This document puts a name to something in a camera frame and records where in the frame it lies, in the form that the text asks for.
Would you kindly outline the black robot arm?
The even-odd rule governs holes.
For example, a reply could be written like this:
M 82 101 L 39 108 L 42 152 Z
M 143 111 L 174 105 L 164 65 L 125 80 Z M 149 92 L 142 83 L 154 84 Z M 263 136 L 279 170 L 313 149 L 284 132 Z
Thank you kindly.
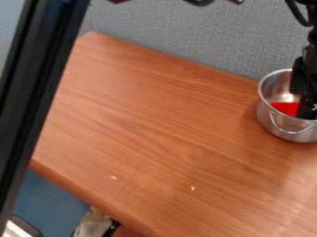
M 62 74 L 91 0 L 26 0 L 0 76 L 0 237 L 40 138 Z M 299 119 L 317 119 L 317 0 L 285 0 L 311 28 L 309 46 L 293 63 Z

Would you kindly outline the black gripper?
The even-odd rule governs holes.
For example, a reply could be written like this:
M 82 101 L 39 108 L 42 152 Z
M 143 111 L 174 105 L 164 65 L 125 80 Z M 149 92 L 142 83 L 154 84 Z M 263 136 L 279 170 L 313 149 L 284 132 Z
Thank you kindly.
M 300 119 L 317 118 L 317 31 L 309 32 L 309 46 L 304 57 L 292 66 L 291 92 L 301 94 L 297 114 Z

